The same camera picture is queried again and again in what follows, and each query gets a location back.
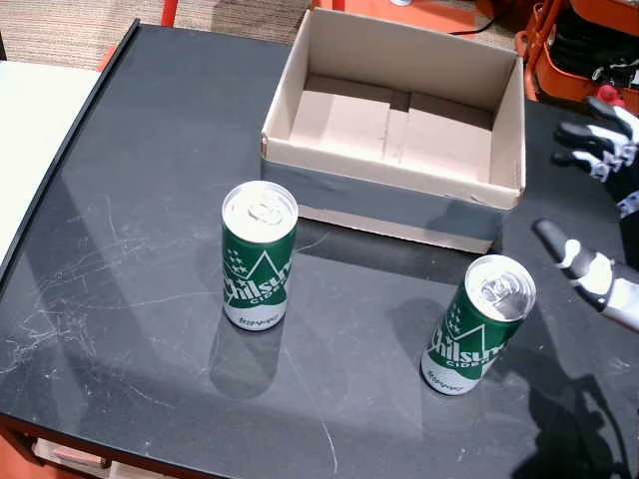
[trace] white table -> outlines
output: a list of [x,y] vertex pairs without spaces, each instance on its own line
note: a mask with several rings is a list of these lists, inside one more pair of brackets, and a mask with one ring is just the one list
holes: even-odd
[[0,261],[99,75],[0,61]]

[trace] gray tape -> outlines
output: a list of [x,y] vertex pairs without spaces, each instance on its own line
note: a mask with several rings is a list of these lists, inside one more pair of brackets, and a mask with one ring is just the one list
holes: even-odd
[[265,160],[262,178],[288,189],[301,205],[478,240],[495,240],[506,213],[462,200]]

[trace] can lid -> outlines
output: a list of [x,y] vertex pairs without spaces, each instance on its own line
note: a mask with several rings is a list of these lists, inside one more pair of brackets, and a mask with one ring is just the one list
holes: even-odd
[[222,218],[231,232],[249,242],[273,242],[298,222],[298,203],[289,191],[271,182],[246,182],[224,198]]
[[528,314],[537,291],[530,273],[514,259],[489,254],[476,259],[464,286],[472,304],[497,321],[516,321]]

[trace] carpet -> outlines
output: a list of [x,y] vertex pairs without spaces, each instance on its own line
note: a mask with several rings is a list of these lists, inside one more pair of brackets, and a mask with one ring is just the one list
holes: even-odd
[[[433,0],[473,9],[473,2]],[[180,0],[176,27],[291,43],[310,0]],[[96,69],[134,18],[159,24],[162,0],[0,0],[0,32],[9,60]],[[477,16],[478,26],[487,19]],[[499,25],[475,40],[512,49]]]

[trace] electrical cable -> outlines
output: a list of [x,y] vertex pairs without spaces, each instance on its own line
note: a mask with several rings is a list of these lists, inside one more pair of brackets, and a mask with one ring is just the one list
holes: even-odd
[[478,28],[477,30],[462,30],[459,32],[450,32],[448,35],[474,35],[475,33],[481,33],[484,32],[486,30],[488,30],[490,27],[492,27],[492,25],[497,21],[497,20],[501,20],[501,18],[510,11],[510,9],[512,8],[512,6],[515,4],[514,0],[511,0],[511,2],[506,5],[503,10],[501,10],[501,12],[499,12],[497,15],[495,15],[494,17],[492,17],[492,20],[490,20],[488,23],[486,23],[483,27]]

